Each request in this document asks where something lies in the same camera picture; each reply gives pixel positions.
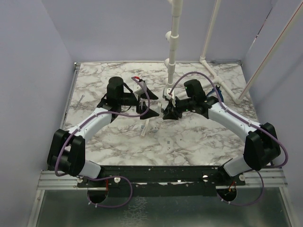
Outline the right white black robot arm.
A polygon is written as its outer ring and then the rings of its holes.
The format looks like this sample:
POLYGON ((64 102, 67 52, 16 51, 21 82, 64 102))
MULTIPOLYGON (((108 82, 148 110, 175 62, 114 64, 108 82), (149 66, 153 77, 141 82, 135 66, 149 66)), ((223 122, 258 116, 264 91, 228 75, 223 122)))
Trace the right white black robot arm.
POLYGON ((220 103, 217 97, 207 96, 201 83, 192 79, 184 83, 187 98, 179 99, 173 90, 166 88, 163 97, 168 101, 163 110, 164 120, 178 120, 184 112, 193 112, 215 121, 236 134, 244 141, 244 152, 233 158, 218 169, 218 181, 223 185, 232 182, 236 175, 249 171, 260 170, 281 154, 276 139, 276 131, 272 124, 250 123, 247 118, 231 111, 220 103))

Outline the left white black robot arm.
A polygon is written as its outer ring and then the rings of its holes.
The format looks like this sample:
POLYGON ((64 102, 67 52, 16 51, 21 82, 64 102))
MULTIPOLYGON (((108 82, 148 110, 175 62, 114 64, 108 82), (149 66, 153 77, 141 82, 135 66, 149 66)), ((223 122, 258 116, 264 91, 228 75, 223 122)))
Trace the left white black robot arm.
POLYGON ((132 80, 137 84, 134 89, 130 89, 121 77, 111 77, 106 94, 89 117, 66 131, 58 129, 54 133, 47 164, 56 176, 82 176, 93 186, 101 186, 105 176, 100 172, 100 165, 85 158, 86 143, 117 116, 128 117, 122 111, 123 106, 135 107, 136 117, 141 120, 159 116, 150 109, 151 101, 158 97, 147 88, 143 79, 132 77, 132 80))

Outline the white staple box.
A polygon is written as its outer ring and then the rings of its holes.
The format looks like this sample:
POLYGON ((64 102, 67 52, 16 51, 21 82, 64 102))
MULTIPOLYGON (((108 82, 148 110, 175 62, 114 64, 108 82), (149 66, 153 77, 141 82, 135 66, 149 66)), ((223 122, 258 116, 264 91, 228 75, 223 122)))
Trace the white staple box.
POLYGON ((142 130, 141 135, 140 135, 141 137, 145 137, 146 131, 147 131, 148 126, 149 126, 149 121, 150 121, 150 119, 146 120, 145 125, 144 125, 143 130, 142 130))

